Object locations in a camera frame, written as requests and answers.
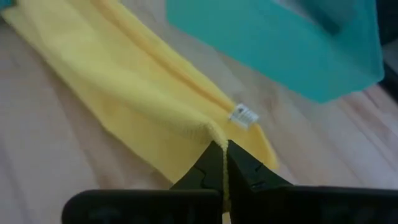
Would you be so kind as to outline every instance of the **wood grain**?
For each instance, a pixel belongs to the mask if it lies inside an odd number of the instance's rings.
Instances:
[[[228,96],[261,116],[296,184],[398,189],[398,106],[377,85],[319,105],[170,27],[163,0],[123,0]],[[85,189],[166,189],[158,172],[104,131],[7,25],[0,25],[0,217],[59,223]]]

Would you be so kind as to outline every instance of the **towel tag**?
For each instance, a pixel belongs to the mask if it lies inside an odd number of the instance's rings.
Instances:
[[[229,119],[238,123],[245,129],[248,129],[252,123],[255,123],[259,119],[259,116],[247,108],[247,106],[239,104],[235,107],[235,110],[231,113]]]

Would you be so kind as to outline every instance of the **yellow towel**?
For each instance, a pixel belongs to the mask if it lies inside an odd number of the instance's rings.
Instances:
[[[258,124],[229,120],[235,104],[115,0],[19,0],[2,16],[101,124],[172,182],[210,141],[228,139],[267,167]]]

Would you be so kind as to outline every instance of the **wooden surface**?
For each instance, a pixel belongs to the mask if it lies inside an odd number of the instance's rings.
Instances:
[[[398,106],[377,86],[318,105],[170,27],[164,1],[125,5],[236,102],[260,116],[296,184],[398,189]],[[107,134],[7,25],[0,25],[0,217],[59,223],[85,189],[166,189],[158,172]]]

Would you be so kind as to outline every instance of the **wooden table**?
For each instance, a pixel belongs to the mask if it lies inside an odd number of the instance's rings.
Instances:
[[[148,27],[260,116],[297,184],[398,189],[398,106],[377,85],[319,105],[165,21],[163,0],[124,0]],[[11,27],[0,25],[0,217],[59,223],[85,189],[170,183],[100,124]]]

